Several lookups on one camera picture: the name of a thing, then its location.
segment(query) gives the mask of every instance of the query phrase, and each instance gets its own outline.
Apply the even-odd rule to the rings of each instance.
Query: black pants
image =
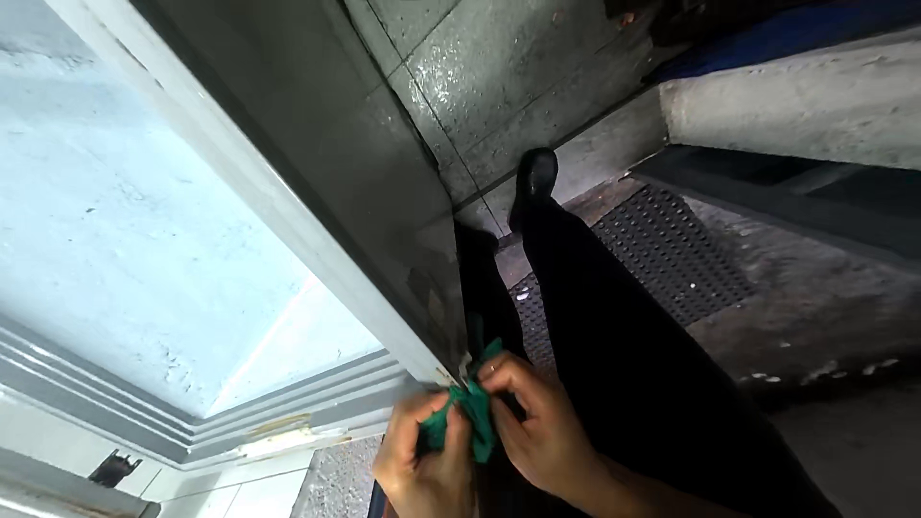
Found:
[[[581,219],[522,219],[560,381],[598,452],[752,516],[840,516],[735,383]],[[458,232],[464,307],[526,359],[518,312],[487,241]],[[581,515],[527,483],[501,449],[477,471],[482,516]]]

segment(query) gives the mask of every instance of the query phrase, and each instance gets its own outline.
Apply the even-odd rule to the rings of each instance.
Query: textured metal plate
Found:
[[[683,326],[754,294],[752,284],[691,208],[664,189],[643,187],[591,229]],[[541,289],[534,274],[509,293],[519,310],[528,356],[539,370],[555,371]]]

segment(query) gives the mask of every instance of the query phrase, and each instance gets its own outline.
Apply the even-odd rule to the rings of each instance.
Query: black leather shoe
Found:
[[[521,219],[529,208],[553,202],[551,194],[559,170],[556,153],[547,147],[532,149],[521,157],[515,203],[508,215],[508,226],[513,232],[521,232]]]

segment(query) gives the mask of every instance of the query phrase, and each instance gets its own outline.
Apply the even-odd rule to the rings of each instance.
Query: green cloth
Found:
[[[497,338],[487,346],[481,360],[471,366],[475,373],[485,361],[502,352],[502,339]],[[473,379],[467,381],[467,388],[453,385],[449,388],[448,403],[444,408],[429,416],[419,425],[419,439],[430,450],[440,452],[445,449],[445,432],[448,430],[448,409],[458,402],[473,430],[470,438],[473,460],[485,464],[495,446],[495,433],[489,415],[489,394]]]

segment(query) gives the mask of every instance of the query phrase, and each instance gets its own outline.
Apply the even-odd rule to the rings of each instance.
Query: metal panel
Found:
[[[852,253],[921,270],[921,172],[668,146],[638,179]]]
[[[643,187],[591,229],[681,325],[754,294],[691,208],[664,189]],[[540,371],[554,371],[537,278],[530,274],[508,292],[519,310],[528,357]]]

